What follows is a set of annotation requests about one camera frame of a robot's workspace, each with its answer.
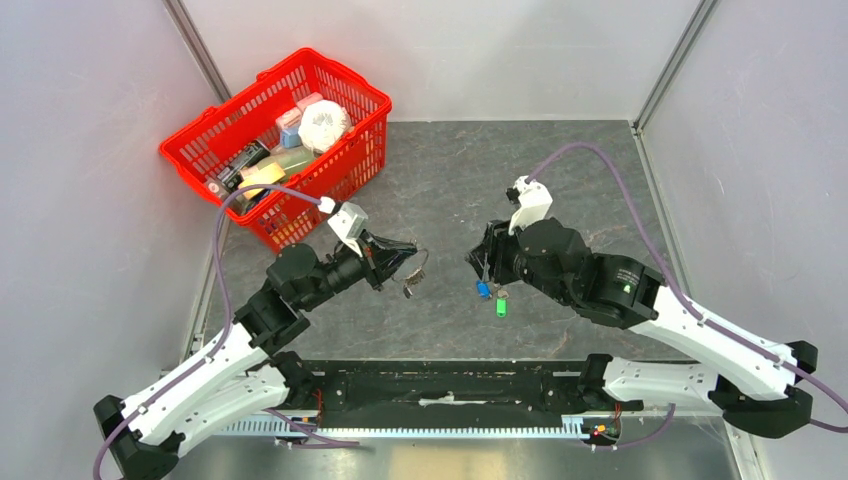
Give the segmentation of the blue tag key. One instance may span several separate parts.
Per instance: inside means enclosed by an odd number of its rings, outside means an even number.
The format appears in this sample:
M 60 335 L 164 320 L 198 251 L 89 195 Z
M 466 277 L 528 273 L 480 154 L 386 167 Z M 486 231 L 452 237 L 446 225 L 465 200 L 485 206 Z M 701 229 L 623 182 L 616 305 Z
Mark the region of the blue tag key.
M 484 300 L 491 299 L 492 293 L 487 282 L 485 264 L 478 263 L 475 266 L 475 272 L 477 273 L 478 277 L 478 279 L 476 280 L 476 290 L 478 295 Z

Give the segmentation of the keyring with key bunch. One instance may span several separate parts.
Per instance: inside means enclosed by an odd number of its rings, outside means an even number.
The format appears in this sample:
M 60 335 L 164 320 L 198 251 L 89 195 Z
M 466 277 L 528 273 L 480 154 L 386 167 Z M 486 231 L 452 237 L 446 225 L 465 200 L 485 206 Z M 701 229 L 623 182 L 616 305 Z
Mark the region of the keyring with key bunch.
M 392 275 L 392 280 L 400 285 L 402 294 L 406 299 L 413 297 L 413 288 L 424 280 L 426 276 L 425 267 L 429 257 L 428 249 L 420 249 L 408 260 L 405 260 Z

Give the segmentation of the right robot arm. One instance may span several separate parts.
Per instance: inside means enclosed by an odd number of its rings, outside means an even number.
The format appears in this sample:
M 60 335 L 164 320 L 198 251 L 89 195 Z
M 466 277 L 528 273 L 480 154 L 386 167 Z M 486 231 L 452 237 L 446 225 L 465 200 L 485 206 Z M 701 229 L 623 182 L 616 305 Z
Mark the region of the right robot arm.
M 817 366 L 813 345 L 768 341 L 708 311 L 697 319 L 697 305 L 684 307 L 659 272 L 628 256 L 592 252 L 578 231 L 554 218 L 515 231 L 506 221 L 490 222 L 465 260 L 484 282 L 522 282 L 595 325 L 657 340 L 690 358 L 671 364 L 589 355 L 576 389 L 592 410 L 615 403 L 703 407 L 770 439 L 812 422 L 813 398 L 797 385 Z

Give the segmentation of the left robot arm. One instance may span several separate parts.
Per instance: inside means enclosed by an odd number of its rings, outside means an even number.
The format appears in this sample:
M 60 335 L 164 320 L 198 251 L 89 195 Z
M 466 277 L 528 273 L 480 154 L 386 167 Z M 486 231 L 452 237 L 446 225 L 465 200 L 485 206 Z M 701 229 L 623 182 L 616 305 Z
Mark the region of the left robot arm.
M 266 280 L 207 345 L 153 385 L 94 408 L 125 479 L 162 479 L 216 430 L 264 409 L 307 405 L 315 377 L 287 345 L 310 325 L 305 314 L 360 281 L 381 290 L 418 254 L 407 241 L 363 231 L 320 257 L 304 243 L 284 247 Z

